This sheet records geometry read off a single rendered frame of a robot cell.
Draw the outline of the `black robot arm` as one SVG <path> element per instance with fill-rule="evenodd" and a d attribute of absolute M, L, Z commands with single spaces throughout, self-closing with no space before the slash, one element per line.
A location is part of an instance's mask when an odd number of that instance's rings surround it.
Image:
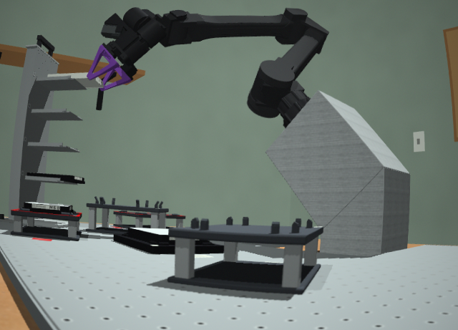
<path fill-rule="evenodd" d="M 104 22 L 101 34 L 116 39 L 122 50 L 138 35 L 149 48 L 157 43 L 170 47 L 220 37 L 275 37 L 280 44 L 294 44 L 282 58 L 261 62 L 247 101 L 249 109 L 261 117 L 281 114 L 287 128 L 311 99 L 295 80 L 314 55 L 321 53 L 329 33 L 307 16 L 302 9 L 286 8 L 284 14 L 275 16 L 206 16 L 174 10 L 161 17 L 134 7 L 123 20 L 114 13 Z"/>

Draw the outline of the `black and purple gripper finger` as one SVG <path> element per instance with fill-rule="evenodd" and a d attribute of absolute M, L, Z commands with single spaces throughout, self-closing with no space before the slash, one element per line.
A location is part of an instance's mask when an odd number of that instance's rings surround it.
<path fill-rule="evenodd" d="M 112 74 L 114 72 L 117 72 L 121 76 L 122 79 L 105 86 L 105 84 L 107 83 L 108 79 L 112 76 Z M 122 85 L 122 84 L 127 84 L 127 83 L 131 82 L 131 79 L 127 76 L 127 74 L 122 70 L 121 67 L 118 67 L 118 68 L 113 69 L 110 72 L 108 72 L 102 81 L 104 82 L 103 83 L 104 88 L 99 88 L 99 89 L 103 92 L 103 91 L 105 91 L 107 89 L 110 89 L 110 88 L 113 88 L 113 87 L 116 87 L 116 86 L 119 86 L 119 85 Z"/>
<path fill-rule="evenodd" d="M 98 72 L 95 72 L 93 74 L 93 71 L 95 70 L 98 62 L 100 61 L 101 57 L 104 56 L 106 58 L 106 60 L 109 62 L 109 64 L 102 68 L 101 70 L 99 70 Z M 117 63 L 117 61 L 114 59 L 114 57 L 105 49 L 105 47 L 103 45 L 101 45 L 97 51 L 97 54 L 96 54 L 96 57 L 94 58 L 94 61 L 92 63 L 92 66 L 87 74 L 87 78 L 89 80 L 92 80 L 96 77 L 99 77 L 113 69 L 116 69 L 118 68 L 120 65 Z"/>

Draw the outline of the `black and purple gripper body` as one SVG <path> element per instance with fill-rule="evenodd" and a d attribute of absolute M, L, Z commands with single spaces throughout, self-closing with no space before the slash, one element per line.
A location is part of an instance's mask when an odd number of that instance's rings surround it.
<path fill-rule="evenodd" d="M 146 42 L 140 42 L 142 40 L 142 37 L 140 35 L 138 36 L 139 37 L 123 51 L 115 43 L 114 40 L 112 42 L 109 42 L 107 45 L 105 43 L 102 44 L 105 47 L 105 49 L 114 57 L 114 59 L 116 59 L 117 57 L 118 60 L 121 61 L 123 65 L 121 65 L 120 67 L 131 80 L 133 80 L 132 77 L 137 72 L 134 63 L 150 50 Z"/>

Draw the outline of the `white well plate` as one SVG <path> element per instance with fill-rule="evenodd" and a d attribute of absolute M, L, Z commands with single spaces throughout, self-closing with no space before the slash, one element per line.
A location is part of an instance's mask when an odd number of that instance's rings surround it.
<path fill-rule="evenodd" d="M 48 77 L 61 77 L 61 76 L 71 75 L 71 78 L 75 78 L 85 88 L 104 88 L 104 85 L 103 85 L 104 82 L 99 77 L 89 80 L 87 78 L 87 74 L 88 72 L 67 73 L 67 74 L 48 74 Z"/>

